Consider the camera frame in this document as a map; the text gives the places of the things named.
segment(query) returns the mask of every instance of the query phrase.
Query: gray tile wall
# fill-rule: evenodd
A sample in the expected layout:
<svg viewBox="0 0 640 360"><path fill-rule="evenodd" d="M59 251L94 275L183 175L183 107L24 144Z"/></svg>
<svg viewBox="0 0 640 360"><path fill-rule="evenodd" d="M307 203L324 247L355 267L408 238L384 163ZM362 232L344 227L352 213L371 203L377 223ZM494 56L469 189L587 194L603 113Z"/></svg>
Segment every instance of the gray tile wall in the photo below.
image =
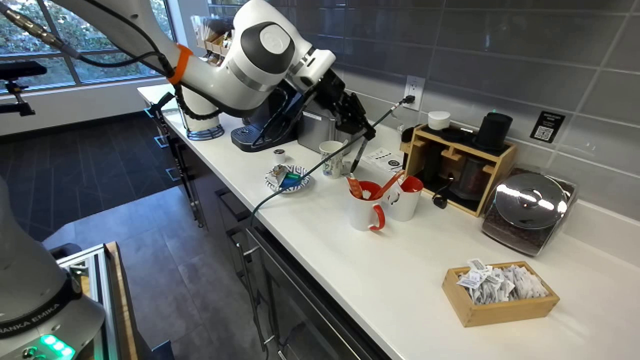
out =
<svg viewBox="0 0 640 360"><path fill-rule="evenodd" d="M514 116L519 165L564 177L579 197L640 221L639 0L272 0L318 49L374 120L426 79L425 123L450 110L481 126ZM567 114L555 144L531 141L540 110Z"/></svg>

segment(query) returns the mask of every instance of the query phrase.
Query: power cord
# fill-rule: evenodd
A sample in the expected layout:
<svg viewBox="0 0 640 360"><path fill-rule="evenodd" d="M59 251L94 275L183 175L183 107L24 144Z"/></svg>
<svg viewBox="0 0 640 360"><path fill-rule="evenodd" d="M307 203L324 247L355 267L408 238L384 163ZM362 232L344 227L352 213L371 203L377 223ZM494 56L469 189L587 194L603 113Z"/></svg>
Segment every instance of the power cord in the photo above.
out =
<svg viewBox="0 0 640 360"><path fill-rule="evenodd" d="M126 27L131 27L134 33L139 33L139 34L147 40L147 45L153 49L153 52L147 52L147 54L142 54L142 56L132 58L134 62L136 62L136 61L142 61L142 58L147 58L147 56L158 56L158 62L161 62L161 67L163 67L165 77L170 79L170 77L174 74L173 65L170 65L170 62L166 61L166 56L161 52L158 45L156 45L141 27L136 27L132 20L121 17L118 12L111 10L109 6L104 6L104 4L101 4L101 2L96 2L96 0L88 0L88 4L93 4L93 6L98 9L98 10L103 10L103 12L109 15L109 17L125 23ZM93 67L118 68L118 62L116 62L116 65L104 65L104 62L96 62L96 61L94 61Z"/></svg>
<svg viewBox="0 0 640 360"><path fill-rule="evenodd" d="M387 110L374 124L372 128L377 128L381 123L384 123L399 107L403 104L412 104L417 99L414 97L405 97L400 102L396 102L390 110ZM326 159L323 159L316 167L313 167L309 173L305 173L300 177L300 182L305 182L311 175L314 175L320 167L324 167L328 160L333 160L334 156L339 156L343 150L351 148L352 144L356 144L358 141L366 138L371 135L371 131L360 133L358 137L355 137L352 141L348 141L343 148L339 148L336 153L328 154ZM262 203L258 203L258 207L253 211L250 214L250 223L255 224L258 211L272 198L280 197L284 192L284 189L279 189L275 194L266 197Z"/></svg>
<svg viewBox="0 0 640 360"><path fill-rule="evenodd" d="M98 67L98 68L122 68L122 67L132 67L136 62L142 62L144 58L150 58L150 56L156 56L156 52L147 52L142 56L134 56L134 58L128 58L128 61L122 61L122 62L98 62L98 61L93 61L84 54L79 54L79 61L91 65L91 67Z"/></svg>
<svg viewBox="0 0 640 360"><path fill-rule="evenodd" d="M183 110L187 116L194 119L194 120L208 120L208 119L214 119L214 116L219 116L219 114L222 113L220 108L217 108L217 110L211 113L211 114L197 114L197 113L187 104L187 100L185 100L183 84L174 84L174 93L177 93L177 102L179 102L180 110Z"/></svg>

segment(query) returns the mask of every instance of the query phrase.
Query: floor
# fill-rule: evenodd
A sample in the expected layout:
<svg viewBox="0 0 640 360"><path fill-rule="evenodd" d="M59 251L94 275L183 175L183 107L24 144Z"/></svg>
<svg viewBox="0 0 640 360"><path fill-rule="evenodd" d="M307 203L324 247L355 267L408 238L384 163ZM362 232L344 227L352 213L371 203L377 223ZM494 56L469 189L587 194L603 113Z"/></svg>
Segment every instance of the floor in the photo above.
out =
<svg viewBox="0 0 640 360"><path fill-rule="evenodd" d="M67 223L166 190L173 165L144 114L0 138L0 177L19 224L44 240Z"/></svg>
<svg viewBox="0 0 640 360"><path fill-rule="evenodd" d="M44 245L83 249L118 242L134 314L155 348L173 343L179 360L265 359L246 291L213 247L225 231L194 224L183 189L71 223Z"/></svg>

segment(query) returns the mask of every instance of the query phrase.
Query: black cable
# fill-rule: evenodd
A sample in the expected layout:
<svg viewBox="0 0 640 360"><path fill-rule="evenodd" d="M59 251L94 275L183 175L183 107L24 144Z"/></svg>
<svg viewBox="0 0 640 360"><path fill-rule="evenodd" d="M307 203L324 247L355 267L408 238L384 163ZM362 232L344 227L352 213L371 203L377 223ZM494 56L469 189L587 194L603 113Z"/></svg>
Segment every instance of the black cable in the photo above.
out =
<svg viewBox="0 0 640 360"><path fill-rule="evenodd" d="M183 94L183 84L174 84L174 90L177 90L177 102L179 102L179 107L180 107L180 110L187 114L187 116L191 116L192 120L208 120L208 119L214 119L214 116L219 116L222 110L220 108L217 108L214 113L211 113L211 114L197 114L197 113L192 113L191 108L188 108L188 104L185 102L185 94Z"/></svg>
<svg viewBox="0 0 640 360"><path fill-rule="evenodd" d="M91 67L98 67L98 68L122 68L122 67L131 67L131 65L136 65L136 62L142 62L144 58L150 58L150 56L156 56L156 52L147 52L142 56L134 56L134 58L128 58L128 61L122 61L122 62L98 62L98 61L93 61L84 54L79 56L79 61L91 65Z"/></svg>
<svg viewBox="0 0 640 360"><path fill-rule="evenodd" d="M98 10L118 19L121 23L125 23L126 27L131 27L132 30L136 30L150 47L153 47L153 52L147 52L147 54L156 54L158 56L158 62L161 62L161 74L165 74L166 79L174 77L174 68L173 65L166 61L166 56L161 52L158 45L141 28L136 27L132 20L121 17L118 12L106 9L104 4L96 2L96 0L87 0L88 4L96 6Z"/></svg>
<svg viewBox="0 0 640 360"><path fill-rule="evenodd" d="M400 102L396 102L390 110L387 110L374 124L372 128L377 128L381 123L384 123L400 104L412 102L412 97L405 97ZM320 167L324 167L328 160L333 160L334 156L339 156L343 150L347 150L348 147L356 144L358 141L362 141L368 135L368 131L360 133L358 137L355 137L352 141L348 141L343 148L339 148L336 153L333 153L331 156L323 159L316 167L313 167L309 173L305 173L300 177L300 184L313 175L316 173ZM253 211L250 218L253 223L257 221L258 211L272 198L280 197L284 192L284 189L279 189L275 194L266 197L262 203L258 203L258 207Z"/></svg>
<svg viewBox="0 0 640 360"><path fill-rule="evenodd" d="M12 10L8 4L0 2L0 15L7 17L14 27L23 28L27 34L39 38L40 42L59 49L62 54L71 54L71 56L79 56L79 52L69 47L67 42L62 42L60 38L56 38L56 34L52 34L50 30L46 30L44 27L40 27L37 20L33 20L30 17Z"/></svg>

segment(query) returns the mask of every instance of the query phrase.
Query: gray cabinet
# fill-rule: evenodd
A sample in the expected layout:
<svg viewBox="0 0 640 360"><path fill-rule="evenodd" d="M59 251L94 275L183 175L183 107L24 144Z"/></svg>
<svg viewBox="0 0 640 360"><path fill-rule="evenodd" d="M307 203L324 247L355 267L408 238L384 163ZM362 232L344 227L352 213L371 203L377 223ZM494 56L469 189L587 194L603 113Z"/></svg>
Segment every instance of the gray cabinet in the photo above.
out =
<svg viewBox="0 0 640 360"><path fill-rule="evenodd" d="M287 360L388 359L266 229L257 224L248 236L261 251L262 281L255 292L269 300L271 354Z"/></svg>
<svg viewBox="0 0 640 360"><path fill-rule="evenodd" d="M269 359L388 359L179 137L170 147L194 218L246 288Z"/></svg>

